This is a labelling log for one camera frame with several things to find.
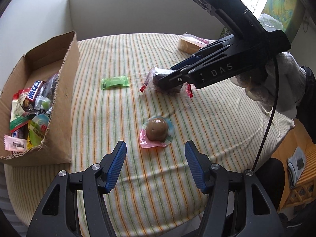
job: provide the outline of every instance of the person's leg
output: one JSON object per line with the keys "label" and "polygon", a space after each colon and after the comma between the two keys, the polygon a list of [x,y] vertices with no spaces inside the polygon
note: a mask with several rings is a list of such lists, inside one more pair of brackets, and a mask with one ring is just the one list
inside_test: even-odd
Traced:
{"label": "person's leg", "polygon": [[285,184],[285,172],[282,162],[276,158],[270,158],[255,174],[269,195],[274,207],[278,209]]}

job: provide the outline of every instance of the green candy wrapper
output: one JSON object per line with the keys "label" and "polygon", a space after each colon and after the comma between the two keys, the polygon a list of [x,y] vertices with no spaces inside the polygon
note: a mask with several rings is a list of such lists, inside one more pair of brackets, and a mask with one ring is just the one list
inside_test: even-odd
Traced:
{"label": "green candy wrapper", "polygon": [[130,82],[127,76],[103,78],[101,80],[101,90],[109,89],[111,87],[128,87]]}

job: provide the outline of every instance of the white wall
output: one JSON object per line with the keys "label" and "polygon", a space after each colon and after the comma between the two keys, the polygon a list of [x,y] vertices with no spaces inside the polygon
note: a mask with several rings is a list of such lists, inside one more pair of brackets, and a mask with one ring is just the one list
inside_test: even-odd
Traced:
{"label": "white wall", "polygon": [[217,40],[223,25],[192,0],[70,0],[78,40],[124,33],[188,32]]}
{"label": "white wall", "polygon": [[72,29],[68,0],[12,0],[0,18],[0,90],[24,53]]}
{"label": "white wall", "polygon": [[293,42],[291,54],[299,65],[306,65],[316,75],[316,31],[310,25],[305,33],[303,23],[300,26]]}

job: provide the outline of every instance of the gray cloth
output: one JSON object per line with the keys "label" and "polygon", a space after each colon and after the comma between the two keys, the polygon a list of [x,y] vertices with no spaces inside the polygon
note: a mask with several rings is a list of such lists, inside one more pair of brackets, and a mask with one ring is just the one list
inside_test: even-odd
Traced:
{"label": "gray cloth", "polygon": [[288,174],[290,188],[293,189],[301,177],[306,166],[306,157],[300,147],[297,147],[293,156],[288,158]]}

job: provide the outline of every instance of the white glove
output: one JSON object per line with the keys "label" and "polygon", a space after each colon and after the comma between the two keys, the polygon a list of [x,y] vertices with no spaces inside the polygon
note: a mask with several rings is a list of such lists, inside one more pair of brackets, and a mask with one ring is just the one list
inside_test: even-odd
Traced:
{"label": "white glove", "polygon": [[[279,67],[279,95],[276,111],[293,119],[296,116],[298,106],[305,93],[306,72],[299,67],[294,57],[283,52],[276,55]],[[275,97],[275,70],[273,60],[270,60],[265,69],[268,73],[267,79],[260,85],[255,84],[252,79],[258,78],[254,72],[248,71],[231,78],[231,81],[245,88],[246,95],[258,101],[266,111],[272,109]]]}

